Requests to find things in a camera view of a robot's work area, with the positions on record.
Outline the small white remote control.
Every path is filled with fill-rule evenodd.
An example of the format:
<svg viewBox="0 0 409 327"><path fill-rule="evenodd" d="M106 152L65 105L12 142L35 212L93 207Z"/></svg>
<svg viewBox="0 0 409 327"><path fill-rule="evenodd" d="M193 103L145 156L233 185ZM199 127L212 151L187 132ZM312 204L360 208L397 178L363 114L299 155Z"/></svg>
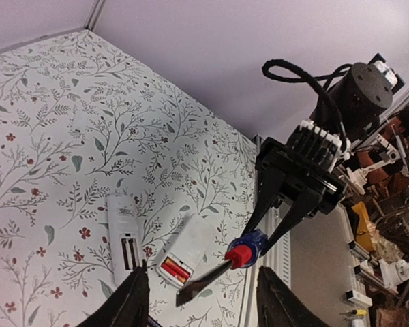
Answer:
<svg viewBox="0 0 409 327"><path fill-rule="evenodd" d="M107 196L107 219L112 271L115 285L119 287L143 260L136 207L131 198Z"/></svg>

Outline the red orange battery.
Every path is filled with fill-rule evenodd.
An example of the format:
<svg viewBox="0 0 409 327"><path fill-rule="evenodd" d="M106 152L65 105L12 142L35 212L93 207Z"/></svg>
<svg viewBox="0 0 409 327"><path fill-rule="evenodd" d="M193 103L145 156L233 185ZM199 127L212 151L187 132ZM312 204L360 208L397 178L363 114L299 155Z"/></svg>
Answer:
<svg viewBox="0 0 409 327"><path fill-rule="evenodd" d="M184 279L188 279L190 277L190 272L186 268L182 267L182 265L176 263L174 260L166 258L164 263L169 270L175 273L176 276Z"/></svg>
<svg viewBox="0 0 409 327"><path fill-rule="evenodd" d="M188 276L185 275L183 271L178 270L177 267L171 266L167 263L163 263L162 268L181 283L185 283L187 281Z"/></svg>

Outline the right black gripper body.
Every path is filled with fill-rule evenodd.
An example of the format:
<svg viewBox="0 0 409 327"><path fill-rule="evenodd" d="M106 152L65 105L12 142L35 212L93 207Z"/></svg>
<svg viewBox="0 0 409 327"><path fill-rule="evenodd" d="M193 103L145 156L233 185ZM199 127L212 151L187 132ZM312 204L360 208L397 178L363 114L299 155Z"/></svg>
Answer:
<svg viewBox="0 0 409 327"><path fill-rule="evenodd" d="M367 137L367 129L392 104L386 78L369 63L344 64L332 74L312 76L293 63L265 63L265 77L285 83L306 83L317 94L312 115L301 121L285 143L267 138L256 158L258 174L269 168L285 174L273 206L290 207L311 189L322 201L308 215L329 213L346 189L333 169L351 156L352 143Z"/></svg>

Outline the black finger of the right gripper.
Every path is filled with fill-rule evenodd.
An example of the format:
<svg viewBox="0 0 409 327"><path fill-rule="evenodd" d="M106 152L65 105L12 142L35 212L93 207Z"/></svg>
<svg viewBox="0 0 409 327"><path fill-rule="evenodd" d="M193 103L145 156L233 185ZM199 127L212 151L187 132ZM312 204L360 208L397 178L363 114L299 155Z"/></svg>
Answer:
<svg viewBox="0 0 409 327"><path fill-rule="evenodd" d="M253 232L268 210L274 205L279 197L279 191L284 182L285 174L281 170L269 168L260 172L258 177L260 183L258 185L256 204L252 216L245 227L245 234Z"/></svg>
<svg viewBox="0 0 409 327"><path fill-rule="evenodd" d="M298 225L305 216L313 211L322 201L322 195L311 189L306 189L299 194L299 197L293 202L289 211L269 237L264 245L261 254L267 252L277 243L277 241L288 231Z"/></svg>

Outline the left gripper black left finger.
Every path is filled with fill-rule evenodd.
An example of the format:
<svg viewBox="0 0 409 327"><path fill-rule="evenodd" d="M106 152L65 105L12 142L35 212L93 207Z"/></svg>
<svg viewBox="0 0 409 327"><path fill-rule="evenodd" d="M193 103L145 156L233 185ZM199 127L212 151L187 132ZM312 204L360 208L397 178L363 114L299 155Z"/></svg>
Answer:
<svg viewBox="0 0 409 327"><path fill-rule="evenodd" d="M149 278L143 260L106 302L78 327L145 327L149 316Z"/></svg>

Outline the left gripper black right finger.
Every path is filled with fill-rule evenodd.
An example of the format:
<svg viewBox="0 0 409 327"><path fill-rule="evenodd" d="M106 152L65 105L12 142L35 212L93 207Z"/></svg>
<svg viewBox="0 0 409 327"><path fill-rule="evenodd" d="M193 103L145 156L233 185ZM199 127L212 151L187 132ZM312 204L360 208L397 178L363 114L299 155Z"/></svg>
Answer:
<svg viewBox="0 0 409 327"><path fill-rule="evenodd" d="M257 282L258 326L327 327L271 268L260 267Z"/></svg>

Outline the red blue screwdriver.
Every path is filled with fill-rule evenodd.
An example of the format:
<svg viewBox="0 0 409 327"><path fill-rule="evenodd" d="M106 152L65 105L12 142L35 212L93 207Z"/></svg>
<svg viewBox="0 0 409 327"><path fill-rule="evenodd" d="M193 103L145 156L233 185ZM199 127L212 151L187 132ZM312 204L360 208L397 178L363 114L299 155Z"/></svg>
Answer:
<svg viewBox="0 0 409 327"><path fill-rule="evenodd" d="M175 306L180 307L193 300L208 287L208 285L219 279L227 270L253 266L260 257L267 241L268 236L259 229L234 239L229 244L224 256L224 261L221 264L206 272L201 277L188 281L177 292Z"/></svg>

